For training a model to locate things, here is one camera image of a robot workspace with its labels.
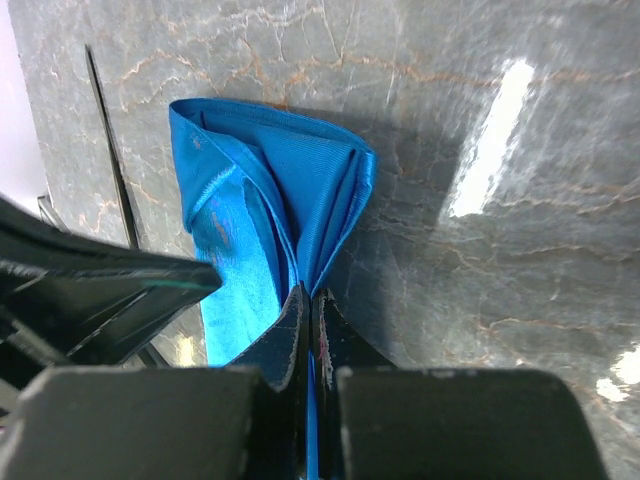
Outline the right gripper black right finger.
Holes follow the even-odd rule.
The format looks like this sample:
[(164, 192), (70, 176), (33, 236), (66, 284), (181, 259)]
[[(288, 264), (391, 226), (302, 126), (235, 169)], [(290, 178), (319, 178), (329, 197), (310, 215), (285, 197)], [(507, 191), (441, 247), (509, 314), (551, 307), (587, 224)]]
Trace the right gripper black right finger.
[(341, 367), (376, 368), (396, 366), (350, 325), (328, 289), (317, 292), (311, 309), (311, 353), (313, 356), (316, 411), (318, 477), (335, 479), (344, 472), (340, 443), (340, 415), (336, 372)]

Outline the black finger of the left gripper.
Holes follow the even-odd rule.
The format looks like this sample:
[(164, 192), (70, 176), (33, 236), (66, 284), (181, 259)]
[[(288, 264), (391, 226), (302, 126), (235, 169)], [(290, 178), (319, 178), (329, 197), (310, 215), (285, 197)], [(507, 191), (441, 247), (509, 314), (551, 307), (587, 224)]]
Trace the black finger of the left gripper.
[(1, 203), (1, 322), (56, 363), (122, 363), (220, 286), (207, 263), (101, 243)]

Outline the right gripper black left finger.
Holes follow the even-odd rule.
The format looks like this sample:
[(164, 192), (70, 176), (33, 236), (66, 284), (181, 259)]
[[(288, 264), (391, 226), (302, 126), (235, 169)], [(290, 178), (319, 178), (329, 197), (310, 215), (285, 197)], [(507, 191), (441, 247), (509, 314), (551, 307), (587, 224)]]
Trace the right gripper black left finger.
[(308, 349), (309, 295), (298, 284), (275, 323), (231, 362), (257, 375), (244, 479), (306, 477)]

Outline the blue cloth napkin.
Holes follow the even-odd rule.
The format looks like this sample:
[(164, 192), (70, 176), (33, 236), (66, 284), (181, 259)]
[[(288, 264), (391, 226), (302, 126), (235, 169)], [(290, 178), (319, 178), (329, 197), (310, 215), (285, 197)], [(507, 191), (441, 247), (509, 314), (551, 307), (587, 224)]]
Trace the blue cloth napkin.
[(201, 303), (208, 362), (230, 364), (309, 295), (306, 473), (318, 477), (311, 309), (373, 192), (376, 153), (324, 120), (256, 103), (190, 98), (169, 107), (182, 218), (222, 284)]

